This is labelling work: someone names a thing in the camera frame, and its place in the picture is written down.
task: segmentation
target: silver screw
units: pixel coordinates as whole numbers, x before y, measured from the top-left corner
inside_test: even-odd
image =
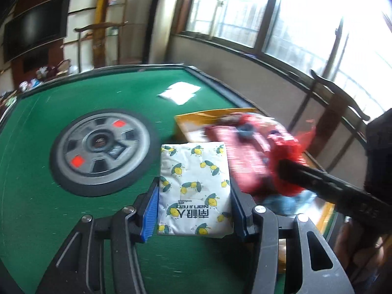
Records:
[[[124,213],[130,214],[130,213],[132,213],[132,212],[135,211],[135,207],[134,207],[134,206],[131,206],[131,205],[128,205],[128,206],[126,206],[126,207],[123,207],[122,210],[123,210]]]
[[[92,219],[93,219],[93,217],[90,216],[89,214],[86,214],[85,216],[82,216],[82,222],[83,223],[89,223]]]
[[[298,220],[301,222],[307,222],[309,220],[309,217],[304,213],[300,213],[298,215]]]
[[[267,209],[266,209],[264,206],[262,206],[262,205],[256,205],[256,206],[254,207],[254,210],[255,210],[257,213],[264,213],[265,211],[267,211]]]

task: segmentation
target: red square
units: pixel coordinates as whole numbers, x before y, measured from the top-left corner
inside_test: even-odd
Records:
[[[116,122],[113,123],[113,126],[117,128],[121,128],[124,127],[125,124],[126,122],[124,120],[117,120]]]
[[[85,162],[85,160],[83,159],[83,157],[81,155],[77,155],[75,157],[73,157],[73,159],[71,160],[72,165],[75,168],[79,168],[81,165],[83,165]]]

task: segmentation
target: green felt surface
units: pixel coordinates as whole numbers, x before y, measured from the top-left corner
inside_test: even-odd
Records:
[[[178,106],[157,94],[185,81],[201,86]],[[34,293],[64,238],[84,214],[108,216],[148,189],[159,161],[134,185],[109,196],[87,198],[54,182],[49,152],[72,120],[99,109],[128,109],[152,121],[162,143],[170,143],[173,116],[233,107],[185,70],[157,70],[94,77],[22,99],[0,133],[0,257],[26,294]],[[234,238],[153,235],[138,246],[149,293],[240,293],[249,254]],[[106,260],[105,269],[110,270]],[[110,289],[110,272],[105,276]]]

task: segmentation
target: flat screen tv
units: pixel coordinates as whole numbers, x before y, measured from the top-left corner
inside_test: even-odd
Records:
[[[4,28],[6,62],[67,36],[69,0],[49,0],[19,14]]]

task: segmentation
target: chair backrest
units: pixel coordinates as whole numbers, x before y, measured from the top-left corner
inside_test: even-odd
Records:
[[[332,91],[333,95],[331,100],[329,101],[328,106],[326,107],[324,113],[322,114],[316,125],[316,135],[308,147],[309,154],[311,154],[314,158],[319,155],[319,153],[327,144],[328,140],[332,137],[333,133],[335,132],[341,121],[342,116],[344,115],[348,107],[351,107],[360,116],[357,125],[355,125],[355,131],[352,132],[352,135],[346,141],[343,148],[337,153],[331,164],[326,168],[326,170],[330,172],[336,166],[336,164],[339,162],[339,160],[342,158],[344,153],[347,151],[347,149],[353,142],[355,138],[355,133],[358,131],[360,125],[362,124],[362,121],[368,121],[370,120],[370,117],[362,112],[358,104],[350,95],[348,95],[343,89],[338,87],[332,81],[318,76],[313,70],[310,70],[310,74],[313,77],[312,85],[310,86],[309,91],[305,96],[305,99],[299,106],[299,109],[297,110],[293,119],[290,122],[290,125],[288,127],[288,130],[290,132],[293,130],[296,123],[303,114],[318,83],[328,87]]]
[[[82,42],[82,37],[81,34],[85,31],[93,31],[93,35],[95,30],[104,30],[106,28],[110,28],[110,27],[121,27],[127,25],[126,22],[124,23],[114,23],[114,22],[104,22],[104,23],[96,23],[96,24],[90,24],[87,25],[83,28],[75,28],[74,31],[78,33],[78,70],[79,73],[82,71],[82,67],[81,67],[81,42]],[[101,49],[102,47],[104,48],[105,45],[105,34],[100,34],[99,38],[97,39],[97,44],[93,45],[93,50],[95,49]],[[94,63],[94,67],[102,67],[105,66],[105,53],[103,52],[102,54],[103,56],[102,59],[99,61],[99,63]],[[117,63],[120,60],[120,34],[117,35]]]

